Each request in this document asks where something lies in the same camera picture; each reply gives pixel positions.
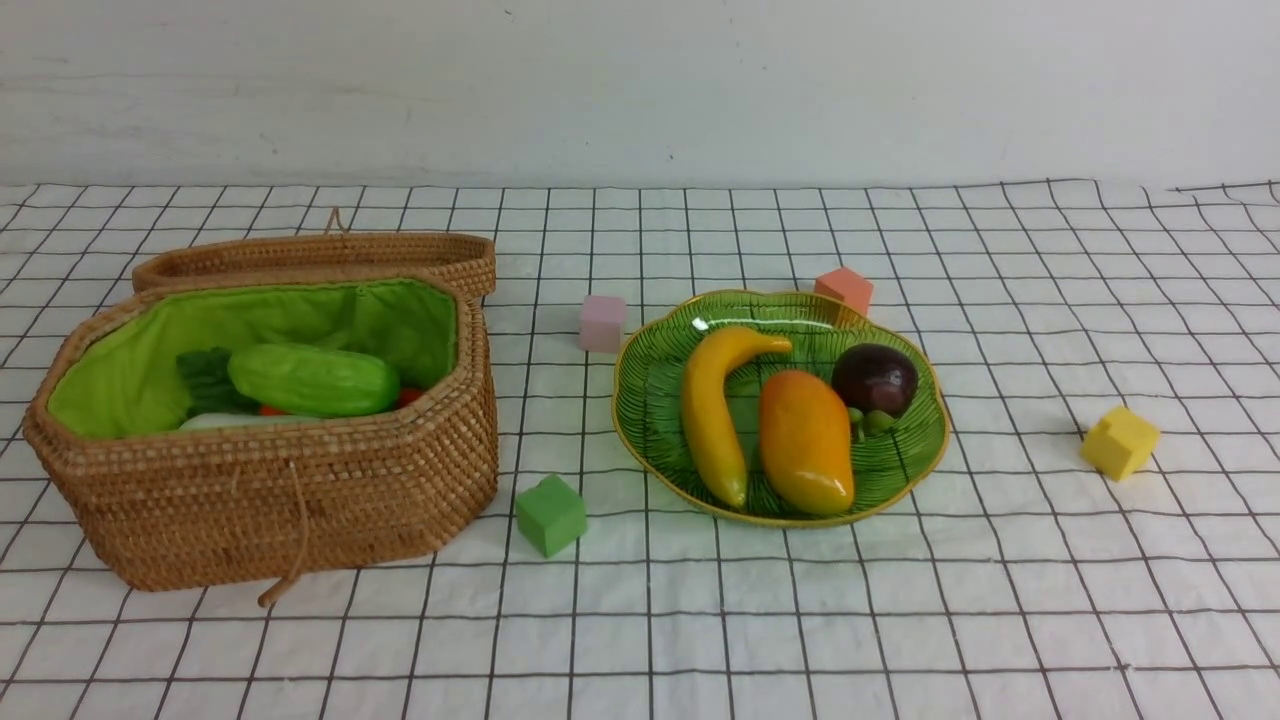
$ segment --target green plate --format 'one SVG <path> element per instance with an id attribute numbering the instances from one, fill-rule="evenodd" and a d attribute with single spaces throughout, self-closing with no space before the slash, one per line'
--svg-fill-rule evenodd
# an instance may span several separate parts
<path id="1" fill-rule="evenodd" d="M 760 356 L 724 380 L 751 475 L 741 511 L 719 502 L 703 484 L 680 421 L 685 364 L 708 332 L 724 325 L 750 325 L 792 342 L 790 354 Z M 760 469 L 755 452 L 760 387 L 773 373 L 792 368 L 829 379 L 836 359 L 860 342 L 896 347 L 911 359 L 919 373 L 915 401 L 888 433 L 854 443 L 854 507 L 841 515 L 806 515 L 780 498 Z M 937 466 L 951 437 L 937 375 L 910 341 L 829 297 L 741 290 L 694 297 L 627 340 L 614 369 L 613 427 L 646 470 L 696 507 L 733 520 L 788 528 L 841 525 L 884 510 Z"/>

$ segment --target banana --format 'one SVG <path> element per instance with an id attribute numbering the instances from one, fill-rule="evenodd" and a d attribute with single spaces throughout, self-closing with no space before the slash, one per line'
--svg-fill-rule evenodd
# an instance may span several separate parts
<path id="1" fill-rule="evenodd" d="M 724 398 L 724 377 L 765 352 L 791 352 L 791 341 L 742 325 L 712 332 L 689 356 L 680 392 L 680 419 L 694 466 L 721 502 L 746 505 L 746 457 Z"/>

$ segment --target green cube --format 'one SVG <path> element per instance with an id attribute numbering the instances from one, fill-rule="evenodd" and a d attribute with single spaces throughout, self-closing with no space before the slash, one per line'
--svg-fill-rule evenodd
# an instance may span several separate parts
<path id="1" fill-rule="evenodd" d="M 516 496 L 520 534 L 550 557 L 586 532 L 586 503 L 559 475 L 547 475 Z"/>

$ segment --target pink cube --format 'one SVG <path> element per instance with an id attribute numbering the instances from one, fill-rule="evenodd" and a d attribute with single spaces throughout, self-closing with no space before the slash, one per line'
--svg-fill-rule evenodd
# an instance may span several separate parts
<path id="1" fill-rule="evenodd" d="M 627 322 L 626 300 L 609 295 L 588 295 L 579 320 L 579 347 L 588 352 L 622 350 L 622 325 Z"/>

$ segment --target cucumber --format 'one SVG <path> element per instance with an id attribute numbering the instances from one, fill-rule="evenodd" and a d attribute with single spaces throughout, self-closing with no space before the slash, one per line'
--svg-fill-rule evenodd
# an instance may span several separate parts
<path id="1" fill-rule="evenodd" d="M 372 355 L 294 342 L 237 350 L 227 374 L 242 395 L 312 418 L 383 413 L 396 405 L 401 389 L 396 369 Z"/>

